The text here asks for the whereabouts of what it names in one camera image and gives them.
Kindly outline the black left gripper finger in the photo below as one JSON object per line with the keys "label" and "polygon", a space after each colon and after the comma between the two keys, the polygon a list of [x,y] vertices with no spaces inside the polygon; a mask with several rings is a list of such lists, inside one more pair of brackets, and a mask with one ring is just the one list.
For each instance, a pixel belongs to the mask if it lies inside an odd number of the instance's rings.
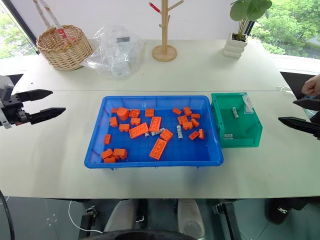
{"label": "black left gripper finger", "polygon": [[43,109],[37,113],[30,114],[28,121],[31,125],[38,124],[53,118],[58,117],[66,110],[65,107],[51,107]]}
{"label": "black left gripper finger", "polygon": [[27,102],[41,100],[51,94],[53,94],[53,92],[50,90],[35,89],[16,93],[15,96],[18,97],[21,102]]}

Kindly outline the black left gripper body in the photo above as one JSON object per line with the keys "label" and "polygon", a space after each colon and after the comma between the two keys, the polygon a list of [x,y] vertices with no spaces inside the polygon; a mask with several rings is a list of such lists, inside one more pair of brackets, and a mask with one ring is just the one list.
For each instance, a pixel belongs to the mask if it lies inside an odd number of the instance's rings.
{"label": "black left gripper body", "polygon": [[9,100],[0,102],[0,125],[11,127],[12,125],[22,125],[32,121],[29,113],[23,110],[23,102],[30,101],[28,93],[17,93],[11,95]]}

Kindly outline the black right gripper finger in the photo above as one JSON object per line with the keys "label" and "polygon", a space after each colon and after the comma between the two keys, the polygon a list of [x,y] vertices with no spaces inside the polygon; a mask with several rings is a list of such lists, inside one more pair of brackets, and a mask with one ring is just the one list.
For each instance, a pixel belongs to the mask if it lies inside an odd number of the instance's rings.
{"label": "black right gripper finger", "polygon": [[292,102],[304,109],[319,111],[320,110],[320,100],[319,99],[298,99]]}
{"label": "black right gripper finger", "polygon": [[297,117],[278,117],[278,120],[292,129],[312,134],[317,140],[320,139],[320,125],[318,123],[308,122]]}

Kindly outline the bystander bare hand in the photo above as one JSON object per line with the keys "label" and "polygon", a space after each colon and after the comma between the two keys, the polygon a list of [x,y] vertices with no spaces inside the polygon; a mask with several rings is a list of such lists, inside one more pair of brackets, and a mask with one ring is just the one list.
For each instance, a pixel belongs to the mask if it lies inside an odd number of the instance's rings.
{"label": "bystander bare hand", "polygon": [[301,93],[306,96],[317,96],[320,94],[320,75],[316,75],[307,80],[302,89]]}

